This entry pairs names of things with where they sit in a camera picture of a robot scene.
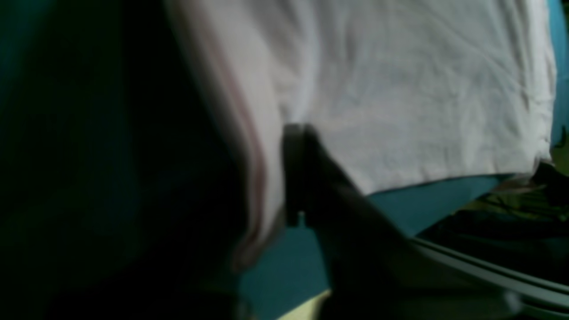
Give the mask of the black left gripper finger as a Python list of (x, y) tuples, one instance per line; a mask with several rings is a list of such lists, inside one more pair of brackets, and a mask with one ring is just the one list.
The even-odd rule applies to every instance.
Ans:
[(317, 236), (330, 292), (316, 320), (566, 320), (568, 287), (408, 240), (349, 180), (311, 126), (283, 132), (287, 223)]

